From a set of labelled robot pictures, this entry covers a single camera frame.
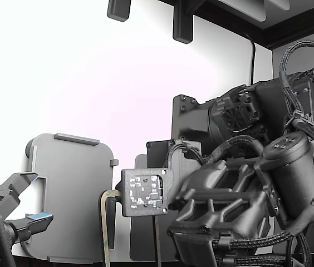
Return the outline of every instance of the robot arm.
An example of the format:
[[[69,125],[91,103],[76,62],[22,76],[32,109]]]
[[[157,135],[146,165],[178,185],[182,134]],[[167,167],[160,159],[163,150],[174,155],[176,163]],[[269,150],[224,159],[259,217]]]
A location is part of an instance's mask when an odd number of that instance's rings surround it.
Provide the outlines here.
[[[285,74],[289,55],[303,46],[314,42],[287,50],[279,79],[239,86],[201,105],[176,97],[167,164],[122,172],[117,189],[125,216],[179,211],[168,235],[183,263],[311,266],[305,233],[314,222],[314,70]],[[270,216],[281,233],[267,236]],[[292,259],[294,239],[302,264]],[[282,242],[284,255],[255,255]]]

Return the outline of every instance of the black housing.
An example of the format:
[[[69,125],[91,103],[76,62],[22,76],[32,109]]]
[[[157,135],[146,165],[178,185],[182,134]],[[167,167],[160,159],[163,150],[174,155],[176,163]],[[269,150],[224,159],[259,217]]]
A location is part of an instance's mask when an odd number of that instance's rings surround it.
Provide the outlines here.
[[[314,70],[289,75],[288,79],[314,122]],[[200,142],[205,155],[236,135],[252,136],[266,146],[281,136],[287,114],[279,78],[238,86],[203,104],[180,95],[173,99],[172,138]],[[255,154],[241,147],[232,156]]]
[[[255,161],[206,164],[185,179],[179,195],[185,205],[168,228],[184,264],[216,267],[214,240],[267,236],[267,194],[252,167]],[[233,252],[251,256],[256,250]]]

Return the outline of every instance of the small circuit board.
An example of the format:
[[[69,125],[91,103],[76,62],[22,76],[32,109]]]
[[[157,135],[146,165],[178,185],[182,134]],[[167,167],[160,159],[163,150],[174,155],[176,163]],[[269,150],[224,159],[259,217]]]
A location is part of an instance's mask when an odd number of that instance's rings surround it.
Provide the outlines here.
[[[126,217],[161,215],[168,212],[168,187],[171,170],[123,170],[122,214]]]

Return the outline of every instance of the black bracket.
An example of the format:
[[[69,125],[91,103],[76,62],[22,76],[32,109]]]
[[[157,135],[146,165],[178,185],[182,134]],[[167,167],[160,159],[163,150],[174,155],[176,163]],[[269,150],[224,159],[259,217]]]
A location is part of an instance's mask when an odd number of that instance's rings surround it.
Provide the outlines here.
[[[193,40],[193,15],[206,0],[176,0],[173,18],[173,39],[182,43]]]
[[[116,21],[125,22],[130,16],[131,0],[109,0],[107,16]]]

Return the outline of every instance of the white wall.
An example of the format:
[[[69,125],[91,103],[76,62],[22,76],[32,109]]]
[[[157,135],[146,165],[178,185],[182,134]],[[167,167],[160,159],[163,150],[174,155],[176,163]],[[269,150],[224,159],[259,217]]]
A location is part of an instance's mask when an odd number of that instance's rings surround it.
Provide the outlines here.
[[[0,1],[0,183],[26,170],[30,139],[61,132],[110,146],[120,160],[115,186],[147,141],[170,138],[174,96],[204,102],[249,84],[248,40],[195,17],[185,45],[172,39],[171,6],[133,0],[121,23],[107,18],[107,4]],[[271,51],[257,46],[255,81],[268,79]],[[41,190],[31,185],[9,219],[40,212]],[[113,261],[129,260],[129,222],[117,218]]]

